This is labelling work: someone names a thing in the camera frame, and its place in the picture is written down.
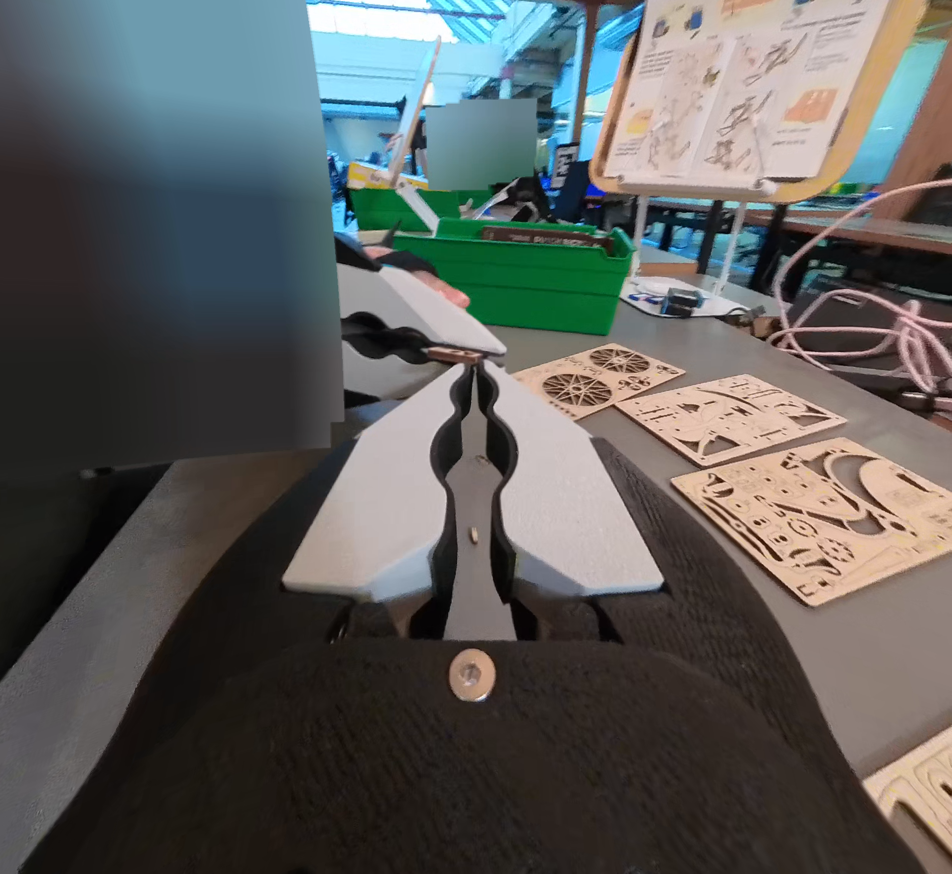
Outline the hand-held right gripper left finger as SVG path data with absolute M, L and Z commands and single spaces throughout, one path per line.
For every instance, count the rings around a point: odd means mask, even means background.
M 447 476 L 463 456 L 473 368 L 452 366 L 355 440 L 303 535 L 284 590 L 413 604 L 412 638 L 441 640 L 458 562 Z

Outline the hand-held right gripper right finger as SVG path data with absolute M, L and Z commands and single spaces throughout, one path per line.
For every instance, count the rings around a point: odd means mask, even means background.
M 502 368 L 476 370 L 490 505 L 492 580 L 515 636 L 533 640 L 569 606 L 654 594 L 663 575 L 592 435 Z

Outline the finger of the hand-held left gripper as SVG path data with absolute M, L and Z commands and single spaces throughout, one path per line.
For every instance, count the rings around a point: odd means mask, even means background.
M 363 357 L 423 363 L 436 349 L 505 362 L 502 342 L 414 273 L 389 265 L 370 270 L 342 263 L 337 273 L 342 339 Z
M 406 400 L 454 367 L 439 361 L 415 364 L 395 354 L 374 359 L 357 350 L 342 350 L 342 357 L 347 405 Z

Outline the small loose wooden parts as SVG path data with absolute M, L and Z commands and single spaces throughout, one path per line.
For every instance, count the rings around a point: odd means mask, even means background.
M 720 321 L 733 329 L 748 334 L 752 338 L 766 342 L 780 330 L 780 320 L 775 314 L 769 314 L 765 307 L 751 309 L 732 309 L 720 317 Z

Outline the person's left hand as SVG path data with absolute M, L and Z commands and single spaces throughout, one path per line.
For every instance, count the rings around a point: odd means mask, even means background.
M 390 249 L 383 245 L 363 247 L 363 252 L 379 265 L 409 273 L 423 285 L 446 298 L 453 305 L 467 309 L 470 297 L 459 289 L 447 284 L 437 273 L 431 262 L 407 250 Z

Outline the green plastic bin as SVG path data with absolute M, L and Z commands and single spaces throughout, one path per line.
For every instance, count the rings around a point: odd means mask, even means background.
M 476 210 L 492 196 L 491 190 L 416 189 L 422 201 L 439 218 L 461 218 L 461 209 Z M 350 190 L 351 211 L 360 231 L 388 230 L 400 225 L 405 232 L 424 232 L 426 226 L 398 190 Z
M 483 226 L 501 221 L 444 218 L 434 236 L 395 232 L 394 249 L 434 264 L 440 277 L 470 297 L 470 313 L 485 325 L 591 335 L 607 334 L 635 252 L 620 229 L 550 224 L 550 228 L 607 233 L 603 249 L 485 242 Z

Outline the yellow cardboard box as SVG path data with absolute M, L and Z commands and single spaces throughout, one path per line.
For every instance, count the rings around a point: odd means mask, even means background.
M 399 173 L 393 179 L 387 168 L 360 160 L 353 160 L 348 166 L 347 187 L 351 191 L 363 189 L 395 190 L 400 185 L 411 185 L 417 190 L 427 190 L 429 188 L 427 179 L 423 176 Z

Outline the dark brown wooden sheet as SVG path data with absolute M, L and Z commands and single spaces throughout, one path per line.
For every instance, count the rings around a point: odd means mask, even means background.
M 511 243 L 531 246 L 603 249 L 612 255 L 614 242 L 607 233 L 585 232 L 579 229 L 550 228 L 550 224 L 489 224 L 482 227 L 480 238 L 485 242 Z

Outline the wooden sheet with wheel cutouts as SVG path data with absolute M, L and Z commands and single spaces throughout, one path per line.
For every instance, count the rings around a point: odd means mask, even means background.
M 649 392 L 685 370 L 619 344 L 603 344 L 512 374 L 530 392 L 573 420 Z

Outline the large wooden sheet curved cutouts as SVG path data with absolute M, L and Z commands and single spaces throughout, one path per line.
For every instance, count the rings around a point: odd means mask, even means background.
M 828 604 L 951 550 L 950 491 L 847 439 L 671 483 L 805 606 Z

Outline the white paper sheet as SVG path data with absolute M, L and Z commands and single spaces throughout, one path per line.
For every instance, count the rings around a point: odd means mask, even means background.
M 732 309 L 745 307 L 741 303 L 723 298 L 713 292 L 703 291 L 697 286 L 690 285 L 682 280 L 668 277 L 630 277 L 622 286 L 619 299 L 625 305 L 636 311 L 657 318 L 668 318 L 659 315 L 660 300 L 670 287 L 697 288 L 705 299 L 704 306 L 697 310 L 691 318 L 717 318 L 727 314 Z

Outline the black case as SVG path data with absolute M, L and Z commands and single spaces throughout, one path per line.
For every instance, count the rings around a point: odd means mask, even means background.
M 800 329 L 795 340 L 804 351 L 837 375 L 868 390 L 914 390 L 897 339 L 897 310 L 915 306 L 920 319 L 942 343 L 951 346 L 949 296 L 935 296 L 903 287 L 875 288 L 856 282 L 819 277 L 787 308 L 787 321 Z

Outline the background wooden table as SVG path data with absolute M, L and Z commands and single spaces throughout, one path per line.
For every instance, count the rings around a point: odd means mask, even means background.
M 699 199 L 671 199 L 655 197 L 649 200 L 647 221 L 649 225 L 663 225 L 660 248 L 668 250 L 675 229 L 692 229 L 703 234 L 698 250 L 698 270 L 708 268 L 716 237 L 730 232 L 738 203 L 735 201 L 710 201 Z M 753 203 L 744 214 L 744 230 L 764 231 L 758 249 L 751 287 L 766 283 L 776 271 L 779 257 L 784 255 L 786 238 L 791 237 L 794 249 L 801 249 L 807 237 L 824 233 L 825 243 L 837 241 L 855 247 L 870 249 L 902 249 L 918 253 L 936 254 L 950 258 L 950 228 L 944 226 L 890 221 L 871 216 L 849 218 L 839 223 L 845 210 L 803 209 L 796 205 L 787 207 Z

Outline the printed instruction sheet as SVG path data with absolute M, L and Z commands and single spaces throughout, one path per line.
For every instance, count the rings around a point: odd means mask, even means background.
M 605 163 L 626 183 L 819 173 L 890 0 L 646 0 Z

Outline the pale wooden sheet rounded slots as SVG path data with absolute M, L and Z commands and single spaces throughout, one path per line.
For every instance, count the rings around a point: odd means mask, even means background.
M 865 778 L 863 787 L 887 819 L 902 809 L 951 854 L 950 727 Z

